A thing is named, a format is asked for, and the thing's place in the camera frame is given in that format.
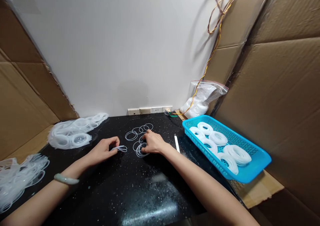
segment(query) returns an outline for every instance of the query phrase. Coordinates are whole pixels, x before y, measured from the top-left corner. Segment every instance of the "left hand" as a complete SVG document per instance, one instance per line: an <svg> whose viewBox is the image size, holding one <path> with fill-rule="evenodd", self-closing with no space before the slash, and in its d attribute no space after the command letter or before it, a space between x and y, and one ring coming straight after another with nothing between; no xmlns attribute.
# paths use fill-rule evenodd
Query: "left hand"
<svg viewBox="0 0 320 226"><path fill-rule="evenodd" d="M93 166L117 154L118 149L109 151L110 144L115 144L116 147L119 146L119 138L116 136L108 139L101 139L101 141L89 153L87 153L87 155L83 157L86 163L89 166Z"/></svg>

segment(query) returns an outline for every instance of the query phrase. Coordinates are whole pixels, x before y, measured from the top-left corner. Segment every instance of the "blue plastic basket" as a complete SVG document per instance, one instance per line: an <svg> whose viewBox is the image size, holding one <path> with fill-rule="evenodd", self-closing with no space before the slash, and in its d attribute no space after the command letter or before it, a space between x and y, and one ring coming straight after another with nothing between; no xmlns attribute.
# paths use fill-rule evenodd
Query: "blue plastic basket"
<svg viewBox="0 0 320 226"><path fill-rule="evenodd" d="M205 122L212 126L214 131L223 133L227 139L228 144L238 145L250 154L252 161L245 167L238 167L238 175L233 174L228 169L228 164L221 162L190 130L191 127L197 127L198 123ZM185 134L194 142L194 144L203 152L203 154L209 159L209 161L221 172L226 179L234 179L240 183L251 182L270 162L270 155L262 148L258 147L254 143L240 136L227 126L223 125L214 118L202 115L196 118L187 119L182 122L185 128ZM218 152L223 152L224 147L218 147Z"/></svg>

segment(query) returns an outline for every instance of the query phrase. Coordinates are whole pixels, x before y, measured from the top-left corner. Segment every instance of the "power outlet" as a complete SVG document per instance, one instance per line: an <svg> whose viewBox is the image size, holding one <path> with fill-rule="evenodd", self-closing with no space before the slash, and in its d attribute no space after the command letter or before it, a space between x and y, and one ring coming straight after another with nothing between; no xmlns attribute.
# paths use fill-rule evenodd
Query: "power outlet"
<svg viewBox="0 0 320 226"><path fill-rule="evenodd" d="M162 113L162 107L152 108L152 113Z"/></svg>
<svg viewBox="0 0 320 226"><path fill-rule="evenodd" d="M140 114L149 114L152 112L151 108L139 108Z"/></svg>
<svg viewBox="0 0 320 226"><path fill-rule="evenodd" d="M167 106L167 107L162 107L162 112L164 113L165 111L169 110L170 112L172 112L172 106Z"/></svg>
<svg viewBox="0 0 320 226"><path fill-rule="evenodd" d="M128 109L128 115L138 115L140 114L140 109Z"/></svg>

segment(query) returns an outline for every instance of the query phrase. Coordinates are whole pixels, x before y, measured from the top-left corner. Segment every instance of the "black table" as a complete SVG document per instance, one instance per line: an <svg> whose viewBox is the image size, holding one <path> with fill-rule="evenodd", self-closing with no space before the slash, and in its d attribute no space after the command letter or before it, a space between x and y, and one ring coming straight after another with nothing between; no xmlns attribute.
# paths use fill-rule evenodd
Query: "black table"
<svg viewBox="0 0 320 226"><path fill-rule="evenodd" d="M117 155L82 175L80 183L52 212L44 225L167 225L204 213L206 210L163 156L150 154L138 158L132 146L139 137L134 141L125 139L128 131L146 123L153 124L153 131L173 147L176 134L180 152L239 199L227 181L184 134L179 118L163 113L121 116L110 117L89 132L92 135L90 145L72 150L54 149L50 145L43 148L41 153L50 160L43 180L27 188L0 219L42 189L56 173L62 172L88 153L101 139L113 136L119 137L120 145L127 146L128 152L119 151Z"/></svg>

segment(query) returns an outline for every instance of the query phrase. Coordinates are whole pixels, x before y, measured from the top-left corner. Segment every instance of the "right hand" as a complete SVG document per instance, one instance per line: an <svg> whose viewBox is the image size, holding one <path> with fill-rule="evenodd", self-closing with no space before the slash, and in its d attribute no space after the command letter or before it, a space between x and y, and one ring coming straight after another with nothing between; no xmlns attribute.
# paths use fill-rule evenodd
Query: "right hand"
<svg viewBox="0 0 320 226"><path fill-rule="evenodd" d="M156 134L150 129L147 130L147 133L142 138L147 140L147 146L141 149L143 153L162 153L163 150L171 147L170 144L163 141L160 134Z"/></svg>

